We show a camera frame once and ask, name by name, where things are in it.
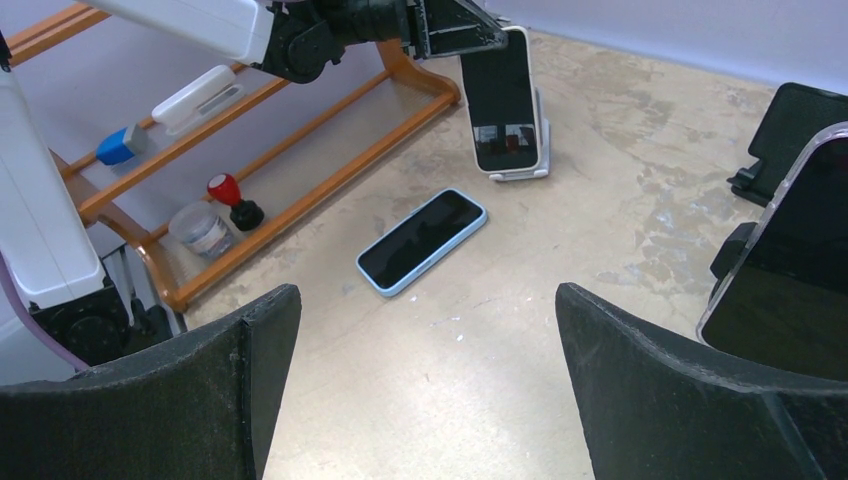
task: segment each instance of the black smartphone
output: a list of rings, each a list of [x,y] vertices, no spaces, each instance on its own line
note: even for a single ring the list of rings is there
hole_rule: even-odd
[[[848,381],[848,123],[805,149],[698,328],[723,352]]]
[[[540,162],[529,37],[522,27],[504,31],[506,48],[460,57],[477,166],[489,174],[532,170]]]
[[[395,296],[486,219],[479,203],[457,190],[444,190],[362,252],[356,266],[381,295]]]

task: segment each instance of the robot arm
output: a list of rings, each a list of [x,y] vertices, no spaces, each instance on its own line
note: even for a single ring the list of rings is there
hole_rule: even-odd
[[[295,83],[345,47],[400,39],[415,59],[502,48],[506,34],[471,0],[84,0]]]
[[[359,43],[400,39],[421,59],[507,41],[471,0],[292,0],[269,8],[255,0],[84,1],[295,83],[315,80]],[[127,312],[32,122],[10,57],[0,34],[0,254],[31,323],[83,362],[103,363],[135,348]]]

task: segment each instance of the white wall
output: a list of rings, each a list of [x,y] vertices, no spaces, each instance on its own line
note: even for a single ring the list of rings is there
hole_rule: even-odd
[[[848,93],[844,0],[488,0],[516,23],[779,85]]]
[[[9,38],[71,4],[68,0],[0,1],[0,30]],[[230,63],[181,39],[110,18],[14,71],[48,145],[72,162],[107,135],[148,116],[158,103],[209,68]],[[373,45],[349,49],[341,65],[329,66],[318,81],[283,89],[116,203],[145,228],[158,227],[205,194],[212,175],[239,170],[381,70]],[[239,75],[239,83],[248,91],[271,79],[251,69]],[[98,164],[86,170],[86,177],[101,188],[108,185],[169,144],[161,128],[154,130],[153,139],[155,147],[133,164],[118,169]],[[89,235],[100,255],[121,243],[105,227],[90,229]],[[15,323],[4,330],[5,337],[19,338],[12,332],[21,332],[20,323],[14,316],[7,321],[6,310],[0,294],[0,328]],[[3,345],[0,338],[0,371],[13,368],[8,352],[17,351]],[[54,361],[39,355],[45,368]]]

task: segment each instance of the blue sponge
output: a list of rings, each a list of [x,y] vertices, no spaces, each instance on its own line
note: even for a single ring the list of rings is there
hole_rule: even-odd
[[[100,142],[95,156],[105,165],[117,165],[143,153],[146,148],[147,132],[138,125],[131,125]]]

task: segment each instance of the phone screen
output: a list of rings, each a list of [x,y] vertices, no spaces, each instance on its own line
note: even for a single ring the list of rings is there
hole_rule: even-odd
[[[539,162],[527,38],[519,31],[507,33],[505,49],[460,59],[477,163],[485,172],[532,168]]]
[[[848,380],[848,139],[813,152],[701,330],[721,351]]]
[[[391,288],[482,215],[458,192],[442,192],[360,255],[359,266],[380,288]]]

